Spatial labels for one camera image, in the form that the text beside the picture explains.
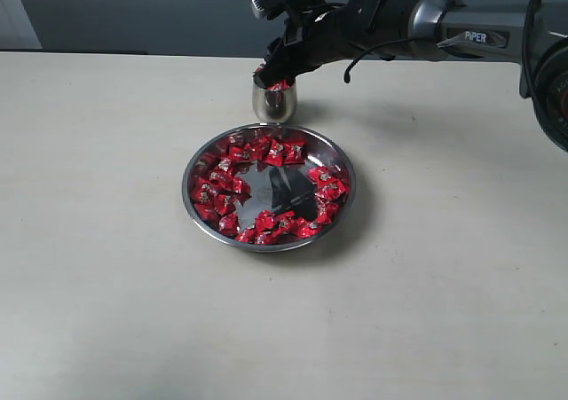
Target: metal cup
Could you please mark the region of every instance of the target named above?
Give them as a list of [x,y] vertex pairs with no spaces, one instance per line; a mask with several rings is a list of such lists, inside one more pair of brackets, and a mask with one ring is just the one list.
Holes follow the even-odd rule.
[[298,105],[296,82],[285,90],[269,91],[252,82],[252,109],[261,122],[285,123]]

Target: gray wall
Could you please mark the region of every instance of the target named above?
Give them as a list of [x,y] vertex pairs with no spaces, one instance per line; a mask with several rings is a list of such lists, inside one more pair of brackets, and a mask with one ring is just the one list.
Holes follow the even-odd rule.
[[260,57],[282,30],[281,21],[256,20],[249,0],[21,1],[45,49]]

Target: robotic arm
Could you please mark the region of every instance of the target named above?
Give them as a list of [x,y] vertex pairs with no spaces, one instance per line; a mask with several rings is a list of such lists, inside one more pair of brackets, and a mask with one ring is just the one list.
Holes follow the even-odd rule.
[[367,54],[441,61],[498,58],[521,66],[520,95],[531,98],[547,136],[568,152],[568,4],[467,6],[462,0],[252,0],[259,19],[283,12],[285,31],[272,41],[267,88],[283,79],[350,59],[344,80]]

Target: table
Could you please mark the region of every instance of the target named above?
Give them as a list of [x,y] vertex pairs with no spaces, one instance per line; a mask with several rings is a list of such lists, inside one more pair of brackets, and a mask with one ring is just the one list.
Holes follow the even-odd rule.
[[0,398],[564,399],[568,156],[519,68],[345,62],[296,123],[353,160],[312,247],[206,236],[193,153],[254,122],[255,59],[0,53]]

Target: metal plate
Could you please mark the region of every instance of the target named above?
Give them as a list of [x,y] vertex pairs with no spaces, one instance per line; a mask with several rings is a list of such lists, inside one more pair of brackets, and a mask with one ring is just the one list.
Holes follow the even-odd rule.
[[[237,203],[237,215],[242,229],[254,223],[256,216],[263,210],[270,210],[279,214],[292,209],[298,217],[303,216],[307,220],[315,219],[317,216],[314,199],[315,186],[307,178],[306,173],[309,169],[321,165],[334,168],[340,179],[346,181],[350,186],[349,193],[342,197],[342,208],[333,223],[325,226],[320,233],[308,239],[289,236],[279,241],[278,245],[253,245],[228,238],[202,221],[193,208],[189,197],[190,191],[193,189],[194,179],[215,167],[217,158],[226,149],[228,138],[239,135],[243,135],[246,142],[263,136],[276,137],[281,140],[303,139],[306,143],[307,152],[304,165],[287,165],[278,168],[254,163],[238,174],[251,187],[251,198],[244,205]],[[286,127],[270,123],[242,126],[213,138],[190,160],[185,169],[182,183],[185,208],[203,231],[227,245],[254,252],[286,251],[308,245],[322,238],[343,219],[355,198],[355,190],[356,180],[353,166],[347,155],[331,140],[306,128]]]

